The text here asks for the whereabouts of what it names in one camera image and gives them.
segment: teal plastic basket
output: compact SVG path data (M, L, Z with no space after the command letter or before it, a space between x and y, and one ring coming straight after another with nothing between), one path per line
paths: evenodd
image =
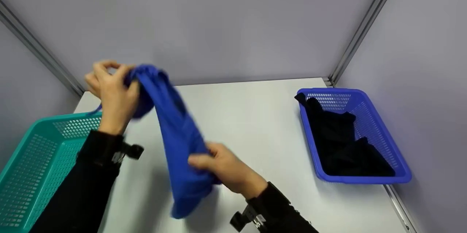
M101 113L59 115L35 122L0 175L0 232L28 232L75 165Z

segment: gray wall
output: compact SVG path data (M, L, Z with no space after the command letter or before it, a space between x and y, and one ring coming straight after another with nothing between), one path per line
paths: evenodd
M467 0L388 0L338 86L374 102L413 172L422 233L466 231Z
M178 84L327 76L372 0L7 0L81 79L153 63Z
M72 113L77 96L0 22L0 170L39 118Z

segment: blue garment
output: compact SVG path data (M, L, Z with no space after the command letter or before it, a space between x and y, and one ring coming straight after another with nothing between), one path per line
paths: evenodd
M127 75L125 85L130 85L133 79L141 83L140 100L133 118L142 118L155 107L174 198L172 217L184 218L209 195L212 185L220 182L212 173L188 165L191 153L208 153L208 150L167 74L153 65L139 65ZM91 113L101 108L100 105Z

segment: white table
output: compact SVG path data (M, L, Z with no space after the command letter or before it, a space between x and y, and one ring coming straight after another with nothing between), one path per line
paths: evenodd
M177 89L205 139L225 143L272 181L320 233L405 233L380 185L319 180L314 172L294 96L326 87L321 78L184 85ZM95 109L86 92L75 113ZM121 167L101 226L106 233L235 233L229 220L244 199L219 186L186 219L170 217L172 196L157 115L152 110L127 128L127 142L145 147ZM243 233L255 233L250 224Z

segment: right hand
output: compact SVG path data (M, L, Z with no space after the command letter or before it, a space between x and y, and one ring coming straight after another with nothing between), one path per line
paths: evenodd
M192 154L188 163L194 168L214 173L232 192L246 199L259 196L267 187L267 181L238 159L225 145L206 143L209 154Z

